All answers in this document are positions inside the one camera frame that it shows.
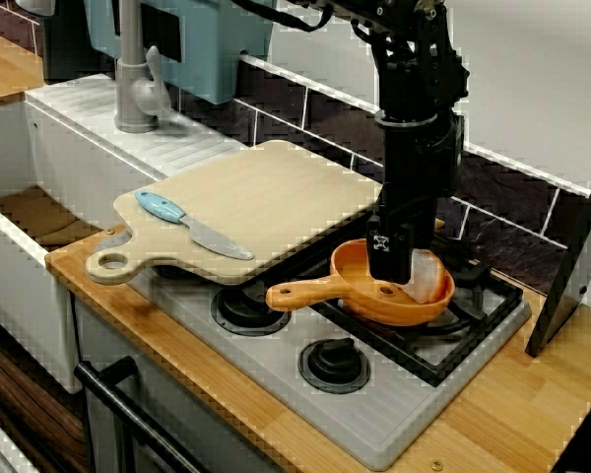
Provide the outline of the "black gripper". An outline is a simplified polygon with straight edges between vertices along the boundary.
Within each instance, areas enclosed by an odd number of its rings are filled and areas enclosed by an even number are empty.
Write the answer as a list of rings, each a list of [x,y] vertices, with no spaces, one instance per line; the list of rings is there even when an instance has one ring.
[[[383,111],[375,116],[383,130],[383,187],[377,214],[366,223],[366,252],[374,279],[407,284],[413,248],[430,249],[436,200],[446,187],[441,169],[448,140],[448,118],[435,115],[403,122]]]

